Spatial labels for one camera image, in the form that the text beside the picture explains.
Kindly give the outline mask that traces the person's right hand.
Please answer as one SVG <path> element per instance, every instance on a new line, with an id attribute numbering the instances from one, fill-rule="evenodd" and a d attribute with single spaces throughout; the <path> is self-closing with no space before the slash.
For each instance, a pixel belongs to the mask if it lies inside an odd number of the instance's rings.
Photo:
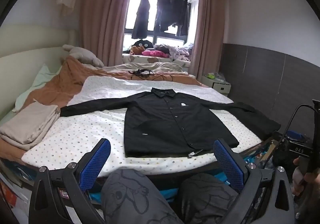
<path id="1" fill-rule="evenodd" d="M 319 168 L 316 169 L 312 173 L 306 173 L 303 175 L 304 181 L 307 184 L 313 184 L 314 185 L 314 192 L 319 191 Z M 293 181 L 293 188 L 292 193 L 293 195 L 299 195 L 304 190 L 304 186 L 300 184 L 300 182 Z"/>

